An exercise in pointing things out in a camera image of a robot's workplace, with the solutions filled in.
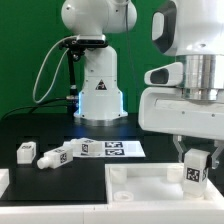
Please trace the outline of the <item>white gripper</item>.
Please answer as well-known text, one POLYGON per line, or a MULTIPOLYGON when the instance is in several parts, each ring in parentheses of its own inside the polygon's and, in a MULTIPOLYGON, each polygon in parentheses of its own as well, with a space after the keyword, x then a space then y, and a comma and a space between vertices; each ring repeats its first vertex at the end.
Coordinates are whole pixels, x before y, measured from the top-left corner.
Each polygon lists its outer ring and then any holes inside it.
POLYGON ((175 134, 179 162, 184 161, 186 152, 183 136, 215 140, 211 160, 216 169, 224 151, 224 94, 215 102, 188 101, 181 95, 178 88, 146 88, 140 99, 139 125, 145 131, 175 134))

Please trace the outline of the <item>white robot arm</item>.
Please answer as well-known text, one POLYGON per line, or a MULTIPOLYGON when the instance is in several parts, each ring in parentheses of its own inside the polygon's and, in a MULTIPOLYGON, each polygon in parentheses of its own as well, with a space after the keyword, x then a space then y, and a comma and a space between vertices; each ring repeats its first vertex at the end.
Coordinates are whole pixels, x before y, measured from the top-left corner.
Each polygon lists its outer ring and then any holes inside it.
MULTIPOLYGON (((131 0, 65 0, 61 10, 72 31, 69 47, 86 58, 78 121, 111 123, 123 116, 116 81, 116 53, 108 33, 132 28, 131 0)), ((224 150, 224 0, 166 0, 152 19, 151 39, 172 64, 146 72, 139 105, 142 129, 172 135, 178 150, 184 136, 212 139, 224 150)))

